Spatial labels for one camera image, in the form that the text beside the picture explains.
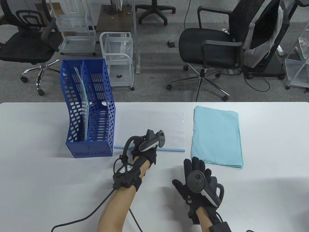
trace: black glove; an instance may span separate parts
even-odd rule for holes
[[[192,219],[193,224],[199,224],[199,219],[196,214],[196,210],[200,207],[204,207],[208,213],[210,221],[213,225],[220,223],[219,218],[216,215],[217,207],[214,207],[209,200],[200,193],[192,192],[187,185],[187,176],[190,172],[194,170],[199,170],[204,173],[206,180],[208,183],[211,182],[211,170],[205,170],[205,163],[202,160],[199,160],[197,157],[192,158],[191,160],[184,160],[184,176],[186,179],[186,184],[183,185],[179,180],[174,179],[172,181],[173,185],[180,193],[181,197],[186,201],[187,205],[190,206],[190,211],[188,213],[188,217]]]
[[[135,159],[136,156],[144,156],[146,157],[149,162],[150,166],[154,163],[156,163],[156,158],[157,158],[157,146],[154,148],[150,148],[147,151],[140,152],[139,151],[139,146],[144,142],[145,140],[143,137],[141,137],[140,140],[134,140],[134,150],[131,152],[133,160]]]

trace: white cart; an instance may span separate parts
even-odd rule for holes
[[[54,14],[57,27],[63,36],[61,54],[92,53],[95,56],[97,37],[87,0],[62,0],[61,8],[64,15],[57,14],[53,5],[50,5],[51,13]]]
[[[111,86],[130,86],[134,90],[133,40],[130,32],[103,32],[100,35]]]
[[[300,60],[289,59],[294,51]],[[306,88],[304,93],[309,92],[309,22],[285,59],[285,66],[288,77],[286,90],[292,85]]]

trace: floor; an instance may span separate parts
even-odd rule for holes
[[[149,3],[147,1],[136,1],[137,4]],[[163,22],[156,15],[151,15],[143,20],[138,26],[138,44],[141,50],[141,72],[135,75],[135,91],[128,87],[114,87],[113,95],[115,101],[193,101],[197,89],[197,81],[174,84],[171,91],[166,90],[166,85],[171,80],[195,76],[192,71],[184,72],[182,62],[177,48],[168,48],[166,42],[179,37],[184,30],[184,18],[188,9],[189,0],[159,0],[159,4],[176,6],[176,14],[166,12],[168,25],[163,26]],[[204,0],[192,1],[186,18],[186,28],[198,27],[196,9],[200,5],[211,5],[225,9],[233,9],[237,0]],[[303,30],[309,20],[309,8],[298,8],[295,12],[291,25],[282,40],[282,47],[289,51],[293,42]],[[226,28],[227,16],[214,13],[202,13],[201,18],[204,28],[221,29]],[[5,42],[13,35],[17,29],[13,26],[1,26],[0,42]],[[54,59],[61,58],[81,58],[80,55],[64,55],[56,53]],[[61,63],[58,62],[54,68],[59,69]],[[64,101],[61,91],[59,75],[56,73],[46,73],[42,79],[42,89],[44,96],[39,96],[35,87],[37,73],[27,75],[29,81],[22,83],[19,80],[20,73],[34,67],[24,63],[12,63],[0,61],[0,103],[2,102],[58,102]],[[251,89],[241,76],[224,76],[215,78],[210,76],[217,85],[221,86],[231,97],[229,101],[308,101],[309,93],[304,94],[301,88],[291,88],[285,90],[286,79],[280,81],[276,78],[266,78],[270,84],[268,92],[258,92]],[[248,80],[257,89],[266,90],[268,88],[261,78]],[[213,87],[204,83],[201,87],[198,101],[222,101],[222,94]]]

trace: blue cloth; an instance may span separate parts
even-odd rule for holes
[[[243,168],[237,112],[197,106],[193,130],[191,157],[205,163]]]

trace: forearm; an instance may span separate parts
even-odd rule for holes
[[[150,162],[147,160],[141,167],[140,178],[143,178],[147,169],[150,166]],[[121,187],[115,191],[114,196],[108,203],[105,211],[103,212],[98,232],[121,232],[125,218],[130,209],[131,203],[136,194],[136,188],[132,185],[130,188]]]
[[[206,212],[206,209],[204,207],[200,207],[200,208],[197,209],[196,214],[197,214],[198,219],[200,221],[202,232],[209,232],[209,227],[211,227],[213,224],[211,223],[210,219],[208,218],[208,214]]]

